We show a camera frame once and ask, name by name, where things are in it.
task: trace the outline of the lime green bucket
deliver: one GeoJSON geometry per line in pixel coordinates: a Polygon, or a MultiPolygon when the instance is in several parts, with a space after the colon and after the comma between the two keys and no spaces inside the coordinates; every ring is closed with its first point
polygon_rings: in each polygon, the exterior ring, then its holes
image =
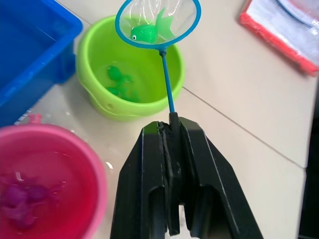
{"type": "MultiPolygon", "coordinates": [[[[167,49],[167,64],[174,98],[185,79],[185,65],[177,46],[167,49]]],[[[80,42],[76,71],[91,101],[103,115],[121,121],[156,114],[168,106],[164,72],[157,50],[141,49],[125,43],[115,31],[115,16],[92,25],[80,42]],[[116,66],[132,78],[138,103],[123,100],[106,88],[114,82],[107,70],[116,66]]]]}

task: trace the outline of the table surface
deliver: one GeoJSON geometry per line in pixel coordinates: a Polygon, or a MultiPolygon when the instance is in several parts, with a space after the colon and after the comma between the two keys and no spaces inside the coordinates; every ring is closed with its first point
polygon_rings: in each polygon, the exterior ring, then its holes
{"type": "MultiPolygon", "coordinates": [[[[84,31],[116,14],[122,4],[59,2],[82,20],[84,31]]],[[[317,80],[238,25],[243,3],[202,1],[198,28],[179,43],[186,81],[175,107],[180,116],[198,122],[231,163],[264,238],[293,239],[299,228],[317,80]]],[[[99,154],[107,174],[108,208],[93,238],[109,238],[119,171],[141,128],[168,121],[168,110],[134,122],[108,120],[95,111],[74,75],[63,86],[54,86],[32,111],[41,113],[44,122],[73,131],[99,154]]],[[[174,238],[190,236],[183,227],[174,238]]]]}

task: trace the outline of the blue container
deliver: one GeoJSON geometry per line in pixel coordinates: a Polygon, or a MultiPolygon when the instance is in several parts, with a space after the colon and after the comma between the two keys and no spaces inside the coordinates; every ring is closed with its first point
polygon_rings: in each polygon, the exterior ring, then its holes
{"type": "Polygon", "coordinates": [[[0,0],[0,127],[75,72],[81,21],[54,0],[0,0]]]}

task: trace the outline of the pink bucket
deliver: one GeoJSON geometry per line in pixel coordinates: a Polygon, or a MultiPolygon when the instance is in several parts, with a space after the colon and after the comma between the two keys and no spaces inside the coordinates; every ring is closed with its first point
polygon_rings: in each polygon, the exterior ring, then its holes
{"type": "Polygon", "coordinates": [[[51,124],[29,123],[0,129],[0,175],[22,172],[50,187],[65,182],[59,204],[35,208],[36,223],[19,231],[0,213],[2,239],[91,239],[107,204],[104,167],[75,134],[51,124]]]}

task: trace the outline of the green toy fish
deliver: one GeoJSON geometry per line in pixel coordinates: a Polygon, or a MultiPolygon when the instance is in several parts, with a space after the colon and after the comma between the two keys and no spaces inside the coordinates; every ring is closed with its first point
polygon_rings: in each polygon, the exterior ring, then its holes
{"type": "Polygon", "coordinates": [[[162,17],[164,11],[165,8],[159,12],[155,25],[145,24],[133,27],[131,30],[131,39],[153,44],[157,42],[159,37],[165,40],[174,38],[175,36],[170,30],[173,16],[162,17]]]}

